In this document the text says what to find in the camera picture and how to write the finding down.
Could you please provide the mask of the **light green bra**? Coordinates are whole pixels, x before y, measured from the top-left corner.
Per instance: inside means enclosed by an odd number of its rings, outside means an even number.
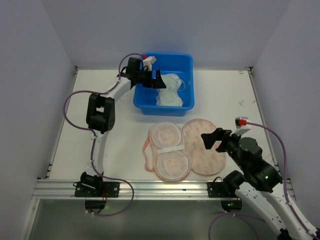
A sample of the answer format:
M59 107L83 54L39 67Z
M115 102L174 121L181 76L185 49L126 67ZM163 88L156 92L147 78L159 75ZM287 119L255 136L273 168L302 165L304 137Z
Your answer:
M178 95L178 91L181 85L184 85L182 90L186 88L184 81L175 73L162 74L161 78L166 85L166 88L157 90L156 105L182 107L183 100Z

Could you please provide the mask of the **floral mesh laundry bag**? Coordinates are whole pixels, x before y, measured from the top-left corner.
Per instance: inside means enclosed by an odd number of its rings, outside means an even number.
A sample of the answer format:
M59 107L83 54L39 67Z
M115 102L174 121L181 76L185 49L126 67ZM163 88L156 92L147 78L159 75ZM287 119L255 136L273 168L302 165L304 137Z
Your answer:
M143 145L145 170L169 183L184 180L190 172L201 176L218 174L226 165L226 156L214 148L207 150L201 138L201 134L216 129L211 121L201 118L183 127L171 122L154 124Z

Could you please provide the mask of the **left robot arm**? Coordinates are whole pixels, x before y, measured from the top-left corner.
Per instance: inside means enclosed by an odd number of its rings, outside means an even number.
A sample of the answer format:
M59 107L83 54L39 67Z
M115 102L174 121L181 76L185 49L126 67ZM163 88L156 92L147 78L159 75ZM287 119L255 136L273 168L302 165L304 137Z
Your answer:
M88 169L81 174L80 183L99 195L104 189L105 144L109 132L115 125L117 100L137 84L151 89L166 88L159 69L153 77L152 66L157 61L156 57L145 54L141 57L130 57L127 66L118 69L114 86L106 92L93 92L88 99L86 123L93 133L93 139Z

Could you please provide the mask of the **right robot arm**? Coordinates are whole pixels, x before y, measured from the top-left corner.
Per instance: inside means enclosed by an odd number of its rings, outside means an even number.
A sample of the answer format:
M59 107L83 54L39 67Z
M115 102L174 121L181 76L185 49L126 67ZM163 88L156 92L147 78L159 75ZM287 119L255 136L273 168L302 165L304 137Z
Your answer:
M215 142L219 153L227 153L241 171L228 174L223 183L226 189L250 204L269 225L279 240L318 240L320 230L302 214L287 192L287 183L278 171L266 162L263 150L251 137L217 128L203 133L201 138L207 150Z

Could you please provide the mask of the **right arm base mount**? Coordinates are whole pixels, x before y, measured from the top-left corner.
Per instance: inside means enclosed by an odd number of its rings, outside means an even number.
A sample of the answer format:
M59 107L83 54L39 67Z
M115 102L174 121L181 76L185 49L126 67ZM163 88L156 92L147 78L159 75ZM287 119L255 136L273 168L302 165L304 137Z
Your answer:
M220 176L207 184L209 198L220 198L220 205L225 212L240 212L243 208L242 200L235 195L235 190Z

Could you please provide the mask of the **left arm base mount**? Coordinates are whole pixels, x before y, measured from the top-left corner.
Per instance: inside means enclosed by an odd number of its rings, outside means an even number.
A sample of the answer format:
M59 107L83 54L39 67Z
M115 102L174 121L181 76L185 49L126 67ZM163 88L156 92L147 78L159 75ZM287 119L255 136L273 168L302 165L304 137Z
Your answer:
M88 212L100 213L106 206L108 198L119 196L120 183L116 181L104 181L100 189L74 182L74 196L85 198L84 207Z

